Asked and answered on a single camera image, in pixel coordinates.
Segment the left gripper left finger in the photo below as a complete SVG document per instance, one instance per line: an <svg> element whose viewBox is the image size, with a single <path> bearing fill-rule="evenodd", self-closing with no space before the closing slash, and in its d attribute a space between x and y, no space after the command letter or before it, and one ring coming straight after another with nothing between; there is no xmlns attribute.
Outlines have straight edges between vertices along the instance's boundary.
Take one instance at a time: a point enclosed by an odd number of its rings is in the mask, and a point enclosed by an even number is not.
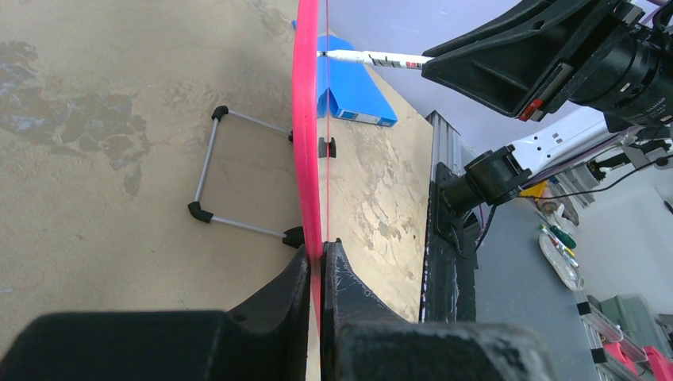
<svg viewBox="0 0 673 381"><path fill-rule="evenodd" d="M25 327L4 380L303 380L310 266L303 249L229 311L66 312Z"/></svg>

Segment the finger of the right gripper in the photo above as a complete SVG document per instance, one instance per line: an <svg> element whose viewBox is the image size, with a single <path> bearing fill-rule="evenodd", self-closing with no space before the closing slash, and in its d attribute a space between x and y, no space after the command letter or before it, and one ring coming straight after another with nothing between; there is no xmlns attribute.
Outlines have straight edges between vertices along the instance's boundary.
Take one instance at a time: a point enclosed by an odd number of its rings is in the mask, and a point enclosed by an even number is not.
<svg viewBox="0 0 673 381"><path fill-rule="evenodd" d="M622 23L619 1L521 1L494 20L425 51L421 75L501 115L553 113Z"/></svg>

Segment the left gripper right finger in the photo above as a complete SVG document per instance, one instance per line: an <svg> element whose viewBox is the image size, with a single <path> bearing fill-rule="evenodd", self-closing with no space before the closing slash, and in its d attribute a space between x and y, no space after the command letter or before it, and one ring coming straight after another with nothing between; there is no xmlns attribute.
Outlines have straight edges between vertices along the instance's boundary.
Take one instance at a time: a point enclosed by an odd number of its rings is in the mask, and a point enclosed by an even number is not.
<svg viewBox="0 0 673 381"><path fill-rule="evenodd" d="M502 323L412 323L353 271L341 241L321 258L323 380L554 380L530 329Z"/></svg>

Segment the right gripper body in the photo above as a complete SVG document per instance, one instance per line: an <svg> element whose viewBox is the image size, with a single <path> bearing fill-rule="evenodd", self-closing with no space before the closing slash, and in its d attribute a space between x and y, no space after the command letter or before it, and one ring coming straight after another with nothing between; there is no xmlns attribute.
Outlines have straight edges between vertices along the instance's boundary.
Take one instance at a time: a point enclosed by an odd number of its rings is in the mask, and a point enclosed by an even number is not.
<svg viewBox="0 0 673 381"><path fill-rule="evenodd" d="M569 101L601 112L608 126L672 123L672 2L652 16L650 28L620 25L600 63Z"/></svg>

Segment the black and white marker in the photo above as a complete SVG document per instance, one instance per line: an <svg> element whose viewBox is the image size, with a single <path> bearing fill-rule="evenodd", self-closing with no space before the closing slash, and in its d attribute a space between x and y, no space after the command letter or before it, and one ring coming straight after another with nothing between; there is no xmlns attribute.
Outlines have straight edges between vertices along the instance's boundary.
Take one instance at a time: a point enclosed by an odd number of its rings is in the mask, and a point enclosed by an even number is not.
<svg viewBox="0 0 673 381"><path fill-rule="evenodd" d="M317 51L317 58L328 58L331 60L365 64L373 67L392 67L411 70L422 70L423 67L433 59L428 56L344 49Z"/></svg>

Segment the pink-framed whiteboard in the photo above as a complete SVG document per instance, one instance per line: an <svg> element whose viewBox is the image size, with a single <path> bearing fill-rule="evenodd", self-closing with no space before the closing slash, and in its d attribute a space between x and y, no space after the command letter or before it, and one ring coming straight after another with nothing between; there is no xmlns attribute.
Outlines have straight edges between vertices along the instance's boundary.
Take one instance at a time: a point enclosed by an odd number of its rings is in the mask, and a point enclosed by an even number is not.
<svg viewBox="0 0 673 381"><path fill-rule="evenodd" d="M294 167L298 184L299 205L310 262L310 291L317 324L322 336L323 240L319 190L317 136L317 35L320 19L319 1L300 1L296 17L292 62L292 124Z"/></svg>

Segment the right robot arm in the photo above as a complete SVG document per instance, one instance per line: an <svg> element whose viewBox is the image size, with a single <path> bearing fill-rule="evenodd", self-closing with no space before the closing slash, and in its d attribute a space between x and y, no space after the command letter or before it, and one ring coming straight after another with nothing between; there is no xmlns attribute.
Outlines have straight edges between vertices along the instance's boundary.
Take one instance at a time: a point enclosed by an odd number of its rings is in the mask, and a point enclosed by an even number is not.
<svg viewBox="0 0 673 381"><path fill-rule="evenodd" d="M492 21L429 48L423 78L520 121L539 121L567 102L602 113L589 131L543 129L477 156L438 190L465 214L499 206L593 140L672 121L672 4L652 25L629 1L522 1Z"/></svg>

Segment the black whiteboard stand foot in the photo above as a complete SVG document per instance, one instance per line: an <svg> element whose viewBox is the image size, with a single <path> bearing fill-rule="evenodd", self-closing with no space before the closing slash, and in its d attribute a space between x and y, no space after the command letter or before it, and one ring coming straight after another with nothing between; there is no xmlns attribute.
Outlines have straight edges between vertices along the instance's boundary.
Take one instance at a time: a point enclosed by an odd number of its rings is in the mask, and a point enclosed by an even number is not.
<svg viewBox="0 0 673 381"><path fill-rule="evenodd" d="M324 137L318 139L317 157L319 159L337 157L337 144L334 137L331 137L329 140L326 140Z"/></svg>

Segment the clear tray with tools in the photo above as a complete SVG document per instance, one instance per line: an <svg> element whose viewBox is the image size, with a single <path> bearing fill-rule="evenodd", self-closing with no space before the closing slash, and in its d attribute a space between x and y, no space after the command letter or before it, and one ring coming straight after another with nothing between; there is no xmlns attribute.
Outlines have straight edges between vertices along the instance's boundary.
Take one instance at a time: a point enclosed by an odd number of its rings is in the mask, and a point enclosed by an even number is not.
<svg viewBox="0 0 673 381"><path fill-rule="evenodd" d="M579 273L579 263L546 225L539 225L539 230L538 245L540 251L560 281L571 291L583 291L584 279Z"/></svg>

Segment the blue notebook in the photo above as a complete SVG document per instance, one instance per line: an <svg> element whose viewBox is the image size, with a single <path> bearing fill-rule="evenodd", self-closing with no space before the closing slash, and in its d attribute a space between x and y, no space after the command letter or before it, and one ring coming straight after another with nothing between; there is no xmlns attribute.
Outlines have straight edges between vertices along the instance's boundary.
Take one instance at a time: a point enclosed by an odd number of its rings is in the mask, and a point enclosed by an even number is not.
<svg viewBox="0 0 673 381"><path fill-rule="evenodd" d="M316 65L317 117L334 118L382 127L398 122L393 107L361 63L319 58Z"/></svg>

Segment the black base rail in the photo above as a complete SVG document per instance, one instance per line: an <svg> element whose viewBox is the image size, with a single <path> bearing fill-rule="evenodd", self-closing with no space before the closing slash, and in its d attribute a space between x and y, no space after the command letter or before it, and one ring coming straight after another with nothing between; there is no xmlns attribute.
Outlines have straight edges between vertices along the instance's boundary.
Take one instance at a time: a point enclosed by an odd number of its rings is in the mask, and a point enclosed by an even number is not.
<svg viewBox="0 0 673 381"><path fill-rule="evenodd" d="M463 145L437 111L426 120L433 127L433 146L418 320L474 321L480 221L473 212L456 213L442 196L443 189L461 175Z"/></svg>

